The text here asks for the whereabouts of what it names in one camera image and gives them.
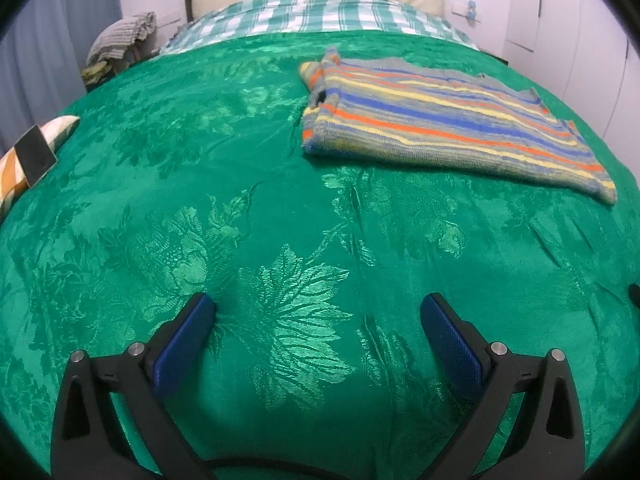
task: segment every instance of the dark rectangular object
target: dark rectangular object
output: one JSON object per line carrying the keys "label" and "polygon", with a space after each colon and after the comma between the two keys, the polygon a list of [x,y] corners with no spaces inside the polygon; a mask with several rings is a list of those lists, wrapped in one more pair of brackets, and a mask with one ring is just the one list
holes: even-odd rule
{"label": "dark rectangular object", "polygon": [[37,124],[18,139],[14,148],[29,187],[35,186],[58,161]]}

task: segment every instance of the striped pillow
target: striped pillow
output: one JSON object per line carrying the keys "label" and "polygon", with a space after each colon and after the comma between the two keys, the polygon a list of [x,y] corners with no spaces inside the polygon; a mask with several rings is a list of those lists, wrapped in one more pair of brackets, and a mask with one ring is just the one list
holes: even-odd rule
{"label": "striped pillow", "polygon": [[[68,139],[76,129],[80,117],[64,115],[56,117],[40,129],[47,144],[53,152]],[[11,148],[0,158],[0,222],[4,220],[15,200],[27,189],[27,179],[22,166]]]}

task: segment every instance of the blue curtain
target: blue curtain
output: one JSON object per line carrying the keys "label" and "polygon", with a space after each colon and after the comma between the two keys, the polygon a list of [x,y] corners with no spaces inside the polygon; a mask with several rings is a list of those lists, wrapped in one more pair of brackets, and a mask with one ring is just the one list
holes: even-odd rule
{"label": "blue curtain", "polygon": [[0,155],[85,94],[80,70],[120,0],[29,0],[0,40]]}

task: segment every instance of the green blanket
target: green blanket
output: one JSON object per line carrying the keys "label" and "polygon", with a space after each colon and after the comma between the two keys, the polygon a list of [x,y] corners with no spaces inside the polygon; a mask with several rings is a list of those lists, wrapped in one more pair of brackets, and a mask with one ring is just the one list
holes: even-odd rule
{"label": "green blanket", "polygon": [[640,391],[640,313],[626,297],[640,277],[631,174],[538,87],[615,181],[613,208],[566,189],[305,158],[296,70],[329,44],[531,85],[436,39],[273,34],[146,62],[69,107],[82,119],[59,164],[0,228],[0,410],[41,464],[69,354],[147,340],[198,290],[218,302],[218,320],[168,408],[204,458],[415,478],[468,408],[420,327],[433,291],[488,340],[566,352],[590,462],[616,432]]}

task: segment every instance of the metal screw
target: metal screw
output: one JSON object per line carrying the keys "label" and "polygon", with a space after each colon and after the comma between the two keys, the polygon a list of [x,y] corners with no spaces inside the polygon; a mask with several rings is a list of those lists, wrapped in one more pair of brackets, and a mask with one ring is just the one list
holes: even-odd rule
{"label": "metal screw", "polygon": [[491,352],[493,352],[496,355],[505,355],[509,349],[507,348],[507,345],[505,345],[504,343],[500,343],[499,341],[496,341],[495,343],[491,343]]}
{"label": "metal screw", "polygon": [[556,361],[564,361],[564,358],[565,358],[566,356],[564,355],[564,352],[563,352],[561,349],[559,349],[559,348],[554,348],[554,349],[551,351],[551,357],[552,357],[553,359],[555,359]]}
{"label": "metal screw", "polygon": [[84,350],[76,350],[71,353],[71,362],[79,363],[84,358]]}
{"label": "metal screw", "polygon": [[135,343],[131,343],[129,348],[127,348],[127,352],[129,354],[136,356],[142,354],[145,351],[145,344],[140,341],[136,341]]}

